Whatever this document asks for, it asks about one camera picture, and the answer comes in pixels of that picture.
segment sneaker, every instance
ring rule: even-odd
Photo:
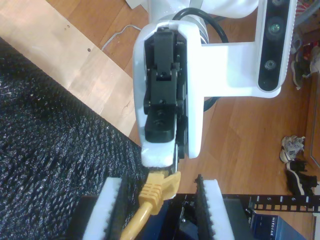
[[[300,179],[300,182],[306,188],[315,188],[318,186],[317,176],[308,176],[301,172],[296,173]]]
[[[305,137],[285,136],[281,141],[280,159],[285,164],[295,160],[300,151],[304,151]]]
[[[320,72],[320,47],[315,46],[311,50],[310,73]]]
[[[286,163],[286,169],[292,170],[294,172],[307,172],[306,170],[306,161],[302,161],[300,159],[296,159],[294,161],[289,161]]]
[[[290,169],[285,170],[285,175],[287,179],[286,184],[288,186],[289,191],[292,192],[293,195],[305,195],[305,191],[300,182],[299,176]]]
[[[295,55],[295,60],[291,62],[292,80],[299,90],[302,88],[303,79],[310,75],[310,62],[305,60],[299,53]]]

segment black textured mat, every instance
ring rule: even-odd
[[[64,234],[106,177],[132,177],[128,222],[147,174],[140,151],[0,38],[0,239]]]

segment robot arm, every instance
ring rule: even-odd
[[[157,4],[171,5],[167,9],[172,10],[184,1],[161,2],[149,1],[152,14]],[[296,0],[259,0],[254,42],[204,44],[206,28],[195,22],[197,17],[171,20],[169,12],[158,14],[162,20],[150,18],[133,51],[135,112],[145,167],[166,168],[185,153],[189,158],[199,155],[204,97],[273,98],[280,93],[296,5]]]

